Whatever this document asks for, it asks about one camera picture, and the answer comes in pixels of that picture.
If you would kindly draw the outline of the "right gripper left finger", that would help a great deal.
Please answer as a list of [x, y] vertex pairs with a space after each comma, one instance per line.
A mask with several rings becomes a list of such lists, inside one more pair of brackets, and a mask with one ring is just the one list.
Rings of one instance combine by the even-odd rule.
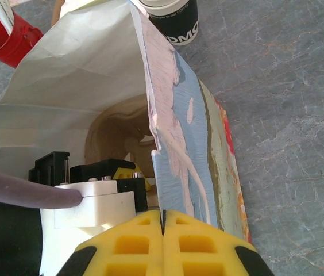
[[144, 212], [82, 242], [57, 274], [163, 275], [160, 212]]

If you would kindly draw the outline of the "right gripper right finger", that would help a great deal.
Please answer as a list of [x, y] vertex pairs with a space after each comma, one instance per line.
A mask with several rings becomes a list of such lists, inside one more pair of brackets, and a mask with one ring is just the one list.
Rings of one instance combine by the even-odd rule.
[[254, 246], [175, 210], [164, 210], [164, 275], [273, 275]]

